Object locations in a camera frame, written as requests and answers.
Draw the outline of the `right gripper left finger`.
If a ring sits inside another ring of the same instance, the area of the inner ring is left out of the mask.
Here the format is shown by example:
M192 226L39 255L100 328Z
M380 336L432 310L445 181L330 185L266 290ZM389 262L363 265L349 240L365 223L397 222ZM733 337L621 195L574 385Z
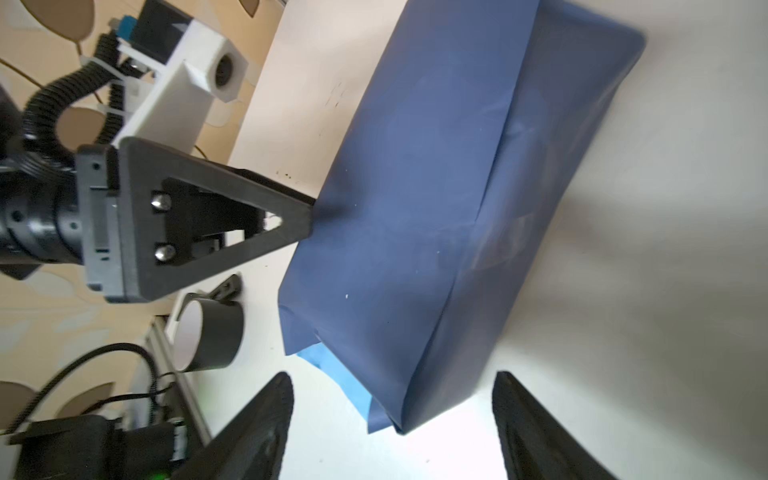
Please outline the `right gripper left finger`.
M276 374L174 479L277 479L294 407L290 376Z

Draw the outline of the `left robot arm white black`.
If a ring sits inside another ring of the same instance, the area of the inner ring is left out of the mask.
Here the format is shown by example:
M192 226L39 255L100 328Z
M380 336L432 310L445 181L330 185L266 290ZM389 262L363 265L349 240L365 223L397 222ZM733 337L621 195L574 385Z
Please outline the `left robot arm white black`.
M79 70L23 110L3 107L2 273L23 280L76 264L108 302L153 302L307 238L311 197L191 154L212 101L235 96L243 75L238 51L199 22L113 137L62 144L56 126L71 104L129 83L121 49L103 34Z

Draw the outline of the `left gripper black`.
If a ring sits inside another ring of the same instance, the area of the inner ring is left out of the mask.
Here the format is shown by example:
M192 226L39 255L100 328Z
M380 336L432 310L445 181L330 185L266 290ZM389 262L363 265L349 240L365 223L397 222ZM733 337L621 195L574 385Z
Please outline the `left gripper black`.
M75 154L81 259L110 303L150 303L307 238L314 198L127 138Z

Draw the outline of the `light blue wrapping paper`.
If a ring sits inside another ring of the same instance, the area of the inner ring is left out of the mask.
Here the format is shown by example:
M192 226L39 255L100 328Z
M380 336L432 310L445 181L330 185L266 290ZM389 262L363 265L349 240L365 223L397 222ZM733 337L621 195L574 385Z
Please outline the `light blue wrapping paper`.
M567 1L405 5L278 295L370 432L471 395L645 45Z

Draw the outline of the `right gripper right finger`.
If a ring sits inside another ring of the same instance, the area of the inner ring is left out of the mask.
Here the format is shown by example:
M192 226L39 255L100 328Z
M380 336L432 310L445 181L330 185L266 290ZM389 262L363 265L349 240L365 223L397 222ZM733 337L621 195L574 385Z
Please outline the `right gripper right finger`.
M511 373L496 374L492 412L509 479L612 479Z

